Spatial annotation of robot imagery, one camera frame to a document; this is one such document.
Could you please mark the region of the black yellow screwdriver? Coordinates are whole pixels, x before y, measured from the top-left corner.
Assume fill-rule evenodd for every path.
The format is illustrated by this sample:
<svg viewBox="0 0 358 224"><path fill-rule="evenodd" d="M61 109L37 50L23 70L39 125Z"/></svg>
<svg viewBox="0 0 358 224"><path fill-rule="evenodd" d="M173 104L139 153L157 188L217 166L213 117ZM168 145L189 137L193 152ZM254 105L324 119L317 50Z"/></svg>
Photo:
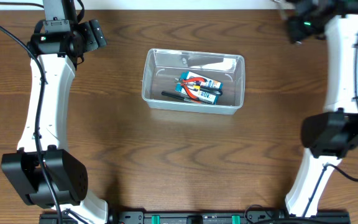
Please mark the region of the black yellow screwdriver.
<svg viewBox="0 0 358 224"><path fill-rule="evenodd" d="M194 85L193 87L195 88L195 90L201 90L211 95L221 96L223 94L223 92L219 88L212 88L208 86L198 86L198 85Z"/></svg>

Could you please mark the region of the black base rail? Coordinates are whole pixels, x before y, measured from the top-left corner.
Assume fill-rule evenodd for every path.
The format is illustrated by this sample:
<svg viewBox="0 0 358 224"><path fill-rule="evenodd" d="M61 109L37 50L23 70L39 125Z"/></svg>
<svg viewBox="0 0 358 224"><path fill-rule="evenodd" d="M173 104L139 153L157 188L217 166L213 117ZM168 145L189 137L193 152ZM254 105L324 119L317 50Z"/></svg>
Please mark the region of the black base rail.
<svg viewBox="0 0 358 224"><path fill-rule="evenodd" d="M310 218L297 218L283 210L249 210L245 213L150 213L141 211L121 212L110 215L108 223L122 224L245 224L245 223L334 223L350 224L348 212L318 212Z"/></svg>

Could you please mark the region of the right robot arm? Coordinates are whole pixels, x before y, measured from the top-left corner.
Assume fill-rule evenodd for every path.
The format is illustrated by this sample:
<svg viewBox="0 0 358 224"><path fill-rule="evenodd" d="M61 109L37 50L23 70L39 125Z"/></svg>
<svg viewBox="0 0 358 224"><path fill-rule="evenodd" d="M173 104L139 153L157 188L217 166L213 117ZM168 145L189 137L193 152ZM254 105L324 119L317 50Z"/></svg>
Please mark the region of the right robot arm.
<svg viewBox="0 0 358 224"><path fill-rule="evenodd" d="M285 197L292 217L311 218L331 174L358 146L358 1L291 0L294 15L286 19L291 43L311 36L328 45L328 87L323 112L303 120L304 153L295 182Z"/></svg>

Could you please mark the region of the silver wrench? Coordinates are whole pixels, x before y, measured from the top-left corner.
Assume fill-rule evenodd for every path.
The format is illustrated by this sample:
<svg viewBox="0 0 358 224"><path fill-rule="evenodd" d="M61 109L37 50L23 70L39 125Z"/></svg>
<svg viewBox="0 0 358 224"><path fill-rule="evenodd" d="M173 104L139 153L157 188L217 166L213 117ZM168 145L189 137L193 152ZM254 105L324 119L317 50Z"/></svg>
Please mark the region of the silver wrench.
<svg viewBox="0 0 358 224"><path fill-rule="evenodd" d="M283 3L282 3L282 0L273 0L273 2L276 4L276 7L278 9L278 13L280 15L280 18L283 20L283 21L287 21L288 20L288 16L285 12L285 9L284 9L284 6L283 6Z"/></svg>

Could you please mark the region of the red handled pliers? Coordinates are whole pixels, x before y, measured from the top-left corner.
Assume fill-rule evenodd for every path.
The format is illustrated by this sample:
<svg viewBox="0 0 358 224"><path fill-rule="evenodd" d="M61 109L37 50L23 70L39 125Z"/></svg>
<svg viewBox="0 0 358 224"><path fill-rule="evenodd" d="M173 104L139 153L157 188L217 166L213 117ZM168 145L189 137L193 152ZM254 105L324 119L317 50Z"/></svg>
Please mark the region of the red handled pliers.
<svg viewBox="0 0 358 224"><path fill-rule="evenodd" d="M201 84L206 81L205 78L193 77L189 79L176 78L176 83L179 84L182 90L185 91L189 100L194 103L204 103L208 102L198 96L198 92L201 91Z"/></svg>

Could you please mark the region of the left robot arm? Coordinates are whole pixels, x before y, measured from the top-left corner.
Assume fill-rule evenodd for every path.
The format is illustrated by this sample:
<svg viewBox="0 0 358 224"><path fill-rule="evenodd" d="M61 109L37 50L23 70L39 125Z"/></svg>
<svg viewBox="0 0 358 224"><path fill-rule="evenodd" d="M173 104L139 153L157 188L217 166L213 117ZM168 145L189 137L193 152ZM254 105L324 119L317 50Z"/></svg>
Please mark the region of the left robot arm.
<svg viewBox="0 0 358 224"><path fill-rule="evenodd" d="M27 43L32 87L15 153L1 168L26 205L64 212L83 223L106 223L108 203L88 188L86 167L68 149L71 84L86 52L106 45L97 20L84 21L73 1L45 1L45 19Z"/></svg>

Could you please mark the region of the blue white cardboard box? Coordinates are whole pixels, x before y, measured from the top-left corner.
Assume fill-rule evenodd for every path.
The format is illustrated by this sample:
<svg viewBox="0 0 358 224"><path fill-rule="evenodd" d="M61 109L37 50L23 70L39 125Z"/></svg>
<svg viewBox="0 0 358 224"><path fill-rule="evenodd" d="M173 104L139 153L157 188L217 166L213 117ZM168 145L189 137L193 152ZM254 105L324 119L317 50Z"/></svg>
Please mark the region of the blue white cardboard box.
<svg viewBox="0 0 358 224"><path fill-rule="evenodd" d="M204 83L201 84L201 86L208 86L208 87L212 87L212 88L219 88L222 91L223 88L223 83L213 80L211 78L207 78L204 77L202 75L198 75L197 73L191 72L191 71L187 71L187 72L183 72L179 78L183 78L183 79L189 79L189 78L193 78L193 77L201 77L201 78L205 78L206 81ZM181 87L179 86L179 84L176 83L176 87L175 87L175 91L181 94L184 94L185 96L186 93L184 90L181 89ZM216 95L211 95L207 92L204 91L199 91L198 92L198 96L202 99L204 99L205 101L208 102L208 104L212 104L215 105L217 103L217 100L219 99L220 96L216 96Z"/></svg>

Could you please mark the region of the clear plastic container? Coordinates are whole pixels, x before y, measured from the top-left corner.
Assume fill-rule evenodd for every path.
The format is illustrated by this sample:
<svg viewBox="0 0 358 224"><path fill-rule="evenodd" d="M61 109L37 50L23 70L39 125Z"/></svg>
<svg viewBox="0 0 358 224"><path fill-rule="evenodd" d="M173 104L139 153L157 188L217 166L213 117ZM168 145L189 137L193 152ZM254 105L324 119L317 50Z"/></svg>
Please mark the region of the clear plastic container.
<svg viewBox="0 0 358 224"><path fill-rule="evenodd" d="M142 98L155 109L232 115L244 104L245 65L241 55L150 49L145 61ZM223 83L223 95L215 105L188 103L161 94L167 91L186 97L175 91L175 79L187 71Z"/></svg>

